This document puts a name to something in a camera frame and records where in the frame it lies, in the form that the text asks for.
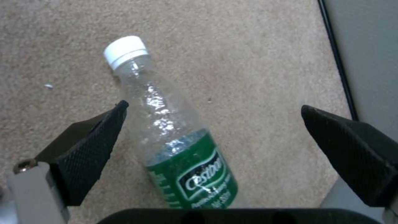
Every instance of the white bottle cap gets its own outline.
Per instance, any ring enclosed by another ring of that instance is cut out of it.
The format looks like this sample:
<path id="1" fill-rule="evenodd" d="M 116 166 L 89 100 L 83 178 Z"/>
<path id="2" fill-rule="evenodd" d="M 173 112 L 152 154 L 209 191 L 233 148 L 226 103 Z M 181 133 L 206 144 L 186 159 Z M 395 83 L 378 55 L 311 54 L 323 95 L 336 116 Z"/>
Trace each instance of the white bottle cap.
<path id="1" fill-rule="evenodd" d="M 106 61 L 113 70 L 127 60 L 147 54 L 144 43 L 137 36 L 117 39 L 109 44 L 103 52 Z"/>

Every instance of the brand logo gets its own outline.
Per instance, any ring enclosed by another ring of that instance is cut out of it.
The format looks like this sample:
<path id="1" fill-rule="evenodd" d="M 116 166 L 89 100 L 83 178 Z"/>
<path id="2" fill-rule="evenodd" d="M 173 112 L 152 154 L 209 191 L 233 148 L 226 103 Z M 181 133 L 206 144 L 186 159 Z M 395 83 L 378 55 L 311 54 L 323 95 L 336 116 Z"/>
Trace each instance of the brand logo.
<path id="1" fill-rule="evenodd" d="M 181 175 L 177 184 L 184 197 L 192 199 L 202 190 L 212 191 L 210 187 L 223 178 L 225 171 L 224 161 L 215 149 L 208 159 Z"/>

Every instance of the bottle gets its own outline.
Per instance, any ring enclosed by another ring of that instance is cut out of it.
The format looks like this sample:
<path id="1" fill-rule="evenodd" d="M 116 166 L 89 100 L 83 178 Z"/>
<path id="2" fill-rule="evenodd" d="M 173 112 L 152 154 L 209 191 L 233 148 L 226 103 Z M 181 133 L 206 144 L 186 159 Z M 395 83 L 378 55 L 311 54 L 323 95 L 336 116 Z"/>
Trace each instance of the bottle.
<path id="1" fill-rule="evenodd" d="M 190 103 L 156 73 L 141 39 L 127 36 L 104 56 L 130 106 L 125 125 L 139 158 L 171 208 L 239 207 L 238 185 Z"/>

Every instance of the screw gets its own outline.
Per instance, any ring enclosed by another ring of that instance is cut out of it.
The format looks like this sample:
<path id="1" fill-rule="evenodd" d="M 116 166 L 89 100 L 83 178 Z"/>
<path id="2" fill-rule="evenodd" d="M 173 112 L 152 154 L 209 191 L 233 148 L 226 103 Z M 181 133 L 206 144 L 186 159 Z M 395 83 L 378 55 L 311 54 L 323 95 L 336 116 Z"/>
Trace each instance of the screw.
<path id="1" fill-rule="evenodd" d="M 37 166 L 37 161 L 35 159 L 24 159 L 14 166 L 13 172 L 15 174 L 23 173 L 35 166 Z"/>

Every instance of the green bottle label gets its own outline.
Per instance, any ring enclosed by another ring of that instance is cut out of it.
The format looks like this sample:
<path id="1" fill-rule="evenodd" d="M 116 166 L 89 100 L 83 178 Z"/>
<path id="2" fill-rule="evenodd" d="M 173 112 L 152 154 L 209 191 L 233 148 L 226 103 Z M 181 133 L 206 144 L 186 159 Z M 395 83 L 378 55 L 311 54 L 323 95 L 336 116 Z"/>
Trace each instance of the green bottle label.
<path id="1" fill-rule="evenodd" d="M 189 149 L 147 169 L 171 208 L 227 208 L 238 193 L 236 180 L 209 133 Z"/>

